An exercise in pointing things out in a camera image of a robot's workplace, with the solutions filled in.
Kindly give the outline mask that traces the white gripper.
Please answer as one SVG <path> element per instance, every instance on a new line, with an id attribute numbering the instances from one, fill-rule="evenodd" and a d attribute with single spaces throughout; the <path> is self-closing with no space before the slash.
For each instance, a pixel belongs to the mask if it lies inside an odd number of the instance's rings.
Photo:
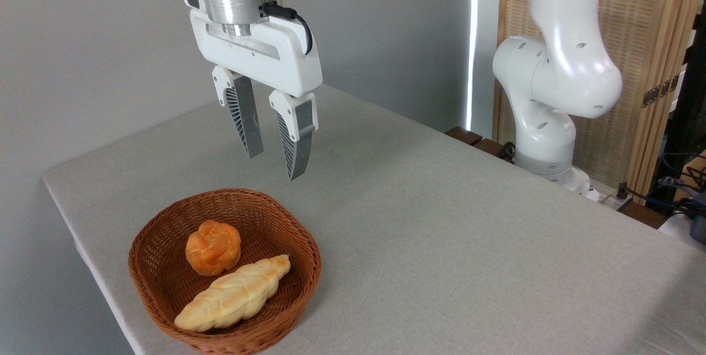
<path id="1" fill-rule="evenodd" d="M 227 34 L 221 24 L 209 19 L 204 0 L 184 2 L 191 8 L 201 54 L 218 64 L 212 71 L 215 91 L 220 105 L 229 110 L 249 158 L 263 153 L 251 80 L 255 79 L 277 89 L 268 99 L 277 113 L 288 176 L 291 181 L 301 176 L 307 169 L 313 132 L 319 129 L 315 96 L 307 94 L 323 82 L 315 41 L 308 43 L 298 19 L 273 17 L 252 24 L 249 36 Z"/>

